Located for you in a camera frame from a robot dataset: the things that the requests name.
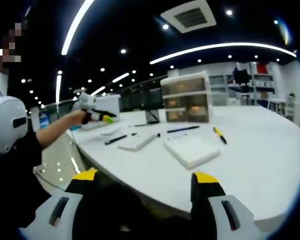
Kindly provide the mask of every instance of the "air vent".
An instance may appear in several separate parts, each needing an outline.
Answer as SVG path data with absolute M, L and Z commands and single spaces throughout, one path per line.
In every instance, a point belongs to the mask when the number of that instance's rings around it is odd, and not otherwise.
M 181 33 L 217 24 L 206 0 L 196 0 L 176 6 L 162 13 L 161 17 Z

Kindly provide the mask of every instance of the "yellow marker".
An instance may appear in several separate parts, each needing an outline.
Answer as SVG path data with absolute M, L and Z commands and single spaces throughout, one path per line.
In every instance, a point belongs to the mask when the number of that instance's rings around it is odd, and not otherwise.
M 222 140 L 222 142 L 224 142 L 224 144 L 227 144 L 226 139 L 224 138 L 224 136 L 222 135 L 222 133 L 216 127 L 213 128 L 213 131 L 216 134 L 218 134 L 218 136 L 221 138 L 221 140 Z

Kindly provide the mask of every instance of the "white vr headset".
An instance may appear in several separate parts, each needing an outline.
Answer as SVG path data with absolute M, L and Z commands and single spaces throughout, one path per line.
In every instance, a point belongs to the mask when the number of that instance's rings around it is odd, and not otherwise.
M 0 156 L 8 153 L 18 139 L 28 132 L 25 104 L 0 92 Z

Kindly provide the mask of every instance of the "black ceiling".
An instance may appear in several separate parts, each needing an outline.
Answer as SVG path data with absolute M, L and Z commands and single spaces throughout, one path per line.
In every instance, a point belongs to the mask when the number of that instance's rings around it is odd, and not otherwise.
M 73 98 L 73 90 L 85 87 L 90 94 L 101 86 L 114 91 L 165 75 L 170 65 L 186 68 L 200 64 L 227 61 L 275 61 L 280 64 L 294 58 L 285 53 L 258 47 L 223 47 L 197 51 L 168 59 L 154 65 L 149 62 L 182 50 L 217 43 L 252 42 L 281 47 L 290 51 L 293 43 L 285 45 L 278 25 L 276 3 L 261 0 L 207 0 L 216 26 L 180 33 L 160 14 L 188 0 L 95 0 L 72 39 L 67 55 L 61 55 L 70 25 L 84 0 L 43 0 L 28 16 L 28 28 L 23 33 L 21 63 L 10 73 L 8 94 L 22 99 L 27 108 L 56 100 L 56 77 L 62 70 L 60 100 Z M 233 16 L 225 14 L 227 9 Z M 120 82 L 113 79 L 130 73 Z M 21 83 L 21 79 L 32 79 Z

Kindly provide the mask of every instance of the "round table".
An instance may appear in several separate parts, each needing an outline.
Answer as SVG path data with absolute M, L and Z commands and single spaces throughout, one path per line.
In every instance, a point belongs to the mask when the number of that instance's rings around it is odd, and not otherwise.
M 172 208 L 189 213 L 191 175 L 202 171 L 217 178 L 227 195 L 235 196 L 263 220 L 286 213 L 300 189 L 300 128 L 261 106 L 214 107 L 209 123 L 167 123 L 165 110 L 159 110 L 161 123 L 146 123 L 144 111 L 121 113 L 120 122 L 73 135 L 79 148 L 96 167 L 110 177 Z M 200 125 L 200 128 L 167 133 L 167 130 Z M 217 127 L 227 140 L 223 144 L 214 133 Z M 102 136 L 121 128 L 112 136 Z M 118 149 L 122 139 L 110 145 L 105 141 L 131 133 L 156 134 L 139 152 Z M 219 146 L 221 155 L 186 170 L 163 147 L 164 139 L 178 135 L 200 136 Z

